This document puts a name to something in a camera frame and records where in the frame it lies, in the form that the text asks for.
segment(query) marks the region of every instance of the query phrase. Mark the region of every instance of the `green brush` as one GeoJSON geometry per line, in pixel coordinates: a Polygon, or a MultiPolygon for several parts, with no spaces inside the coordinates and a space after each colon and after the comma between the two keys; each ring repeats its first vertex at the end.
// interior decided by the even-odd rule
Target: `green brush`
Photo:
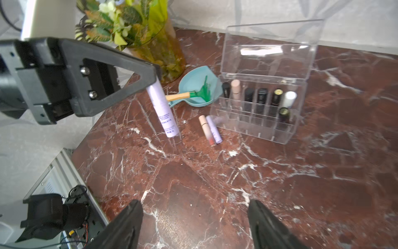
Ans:
{"type": "Polygon", "coordinates": [[[207,75],[205,78],[205,83],[198,92],[192,91],[192,92],[183,92],[178,94],[166,95],[166,99],[168,102],[170,102],[173,100],[180,100],[183,98],[201,97],[204,101],[209,102],[211,100],[211,95],[209,90],[209,84],[207,84],[206,81],[207,81],[207,75]]]}

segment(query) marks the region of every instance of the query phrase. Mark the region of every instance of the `wire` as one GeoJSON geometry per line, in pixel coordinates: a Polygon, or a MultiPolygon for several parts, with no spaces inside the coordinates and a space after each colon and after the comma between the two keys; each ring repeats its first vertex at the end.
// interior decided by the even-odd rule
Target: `wire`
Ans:
{"type": "Polygon", "coordinates": [[[84,246],[87,245],[87,242],[88,242],[88,223],[86,223],[86,243],[84,246]]]}
{"type": "Polygon", "coordinates": [[[4,21],[6,21],[6,23],[8,23],[8,25],[10,25],[13,29],[15,29],[16,31],[22,32],[22,29],[16,27],[12,22],[10,22],[10,20],[7,18],[6,13],[4,12],[3,9],[3,3],[0,0],[0,14],[2,15],[4,21]]]}
{"type": "Polygon", "coordinates": [[[74,242],[84,243],[84,241],[75,240],[75,241],[60,242],[60,243],[57,243],[57,244],[45,245],[45,246],[40,246],[40,247],[14,247],[14,246],[11,246],[11,245],[4,245],[4,244],[0,244],[0,246],[6,247],[6,248],[12,248],[12,249],[42,249],[42,248],[47,248],[47,247],[53,247],[53,246],[56,246],[56,245],[74,243],[74,242]]]}
{"type": "Polygon", "coordinates": [[[87,193],[87,187],[86,187],[86,186],[83,186],[83,185],[76,185],[74,188],[72,188],[72,189],[69,191],[68,199],[69,199],[69,198],[78,198],[78,197],[81,197],[81,196],[83,196],[85,193],[87,193]],[[79,187],[80,189],[82,189],[82,188],[85,188],[85,189],[84,189],[84,190],[82,189],[83,193],[72,196],[72,195],[71,195],[72,191],[74,191],[77,187],[79,187]]]}

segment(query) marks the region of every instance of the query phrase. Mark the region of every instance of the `black cable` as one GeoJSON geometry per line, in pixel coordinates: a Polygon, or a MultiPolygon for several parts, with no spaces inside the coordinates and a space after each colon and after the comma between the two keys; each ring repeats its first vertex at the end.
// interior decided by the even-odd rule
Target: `black cable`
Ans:
{"type": "Polygon", "coordinates": [[[69,198],[78,198],[78,197],[81,197],[81,196],[83,196],[85,193],[87,193],[87,187],[86,187],[86,186],[83,186],[83,185],[76,185],[76,187],[72,188],[72,189],[69,191],[68,199],[69,199],[69,198]],[[78,194],[78,195],[71,196],[72,191],[73,191],[74,189],[76,189],[77,187],[79,187],[79,188],[83,191],[83,193],[78,194]]]}
{"type": "Polygon", "coordinates": [[[8,25],[10,25],[13,29],[15,29],[16,31],[22,32],[22,29],[16,27],[12,22],[10,22],[10,20],[7,18],[6,13],[4,12],[3,9],[3,3],[0,0],[0,14],[2,15],[3,19],[6,21],[6,23],[8,23],[8,25]]]}
{"type": "Polygon", "coordinates": [[[60,243],[57,243],[57,244],[45,245],[45,246],[40,246],[40,247],[14,247],[14,246],[11,246],[11,245],[4,245],[4,244],[0,244],[0,246],[11,248],[11,249],[42,249],[42,248],[47,248],[47,247],[53,247],[53,246],[56,246],[56,245],[74,243],[74,242],[85,243],[85,241],[75,240],[75,241],[60,242],[60,243]]]}

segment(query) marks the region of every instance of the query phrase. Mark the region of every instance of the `white flower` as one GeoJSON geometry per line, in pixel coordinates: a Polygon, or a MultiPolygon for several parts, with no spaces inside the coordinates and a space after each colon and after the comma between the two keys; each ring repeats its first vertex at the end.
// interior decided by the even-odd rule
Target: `white flower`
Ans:
{"type": "Polygon", "coordinates": [[[103,13],[114,13],[116,10],[115,7],[115,1],[114,0],[110,0],[107,3],[103,3],[99,5],[99,11],[103,12],[103,13]]]}
{"type": "Polygon", "coordinates": [[[122,17],[119,17],[119,23],[120,23],[120,26],[124,27],[125,22],[122,17]]]}
{"type": "Polygon", "coordinates": [[[122,35],[123,35],[124,37],[128,36],[128,35],[129,35],[130,29],[131,29],[131,26],[125,27],[125,28],[123,29],[123,31],[122,31],[122,35]]]}

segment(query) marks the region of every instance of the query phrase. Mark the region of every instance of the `white wall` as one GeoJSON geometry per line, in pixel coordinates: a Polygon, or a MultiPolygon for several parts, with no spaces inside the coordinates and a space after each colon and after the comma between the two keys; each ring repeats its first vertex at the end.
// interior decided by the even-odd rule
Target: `white wall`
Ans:
{"type": "Polygon", "coordinates": [[[22,200],[62,148],[76,148],[93,118],[75,115],[38,125],[28,110],[14,120],[0,113],[0,206],[22,200]]]}
{"type": "Polygon", "coordinates": [[[175,26],[220,32],[229,25],[322,18],[321,44],[398,53],[397,0],[169,0],[169,15],[175,26]]]}

